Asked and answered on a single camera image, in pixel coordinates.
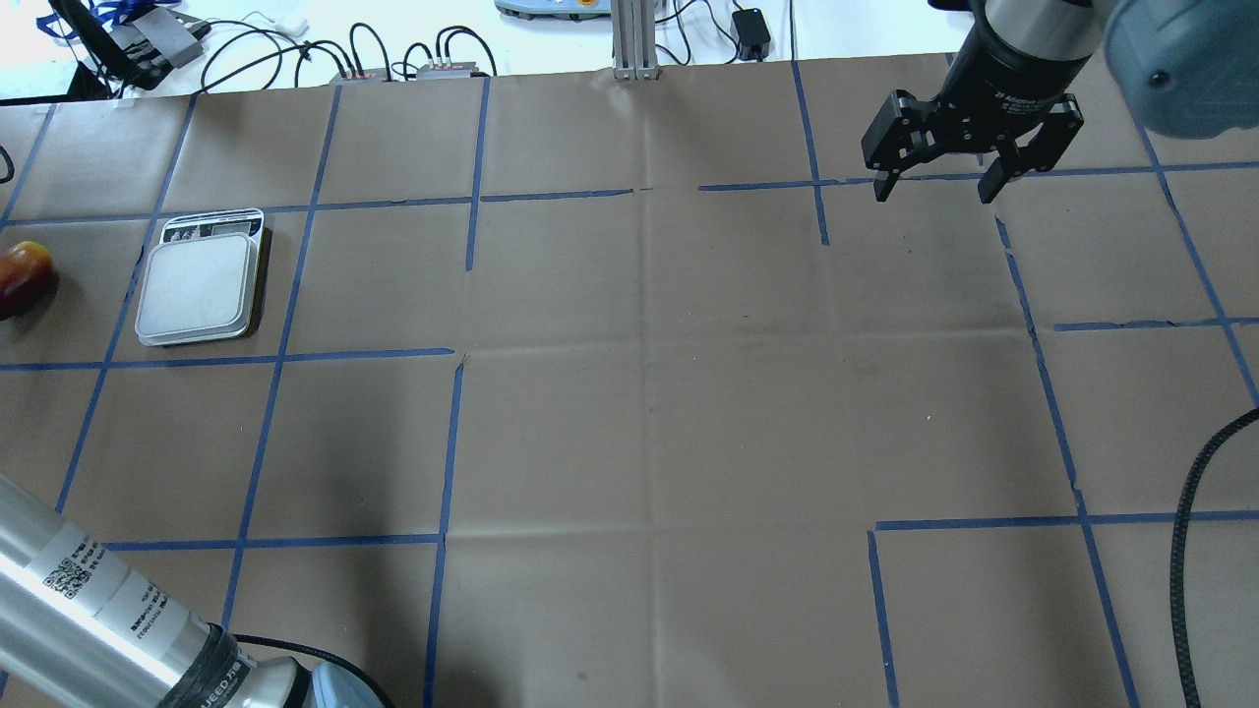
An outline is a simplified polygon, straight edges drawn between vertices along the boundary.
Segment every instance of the braided black cable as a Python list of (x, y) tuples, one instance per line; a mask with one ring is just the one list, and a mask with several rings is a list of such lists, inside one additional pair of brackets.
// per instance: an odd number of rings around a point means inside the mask
[(1172, 641), (1176, 644), (1176, 668), (1180, 669), (1181, 690), (1185, 693), (1186, 708), (1201, 708), (1202, 705), (1197, 697), (1197, 683), (1194, 680), (1194, 661), (1188, 654), (1188, 626), (1185, 621), (1185, 544), (1188, 540), (1190, 511), (1194, 509), (1197, 485), (1202, 481), (1202, 472), (1206, 471), (1211, 457), (1230, 437), (1255, 421), (1259, 421), (1259, 408), (1224, 426), (1207, 441), (1202, 451), (1197, 454), (1197, 459), (1194, 460), (1194, 466), (1188, 469), (1188, 477), (1185, 479), (1185, 489), (1181, 490), (1180, 504), (1176, 506), (1176, 523), (1172, 525), (1171, 569)]

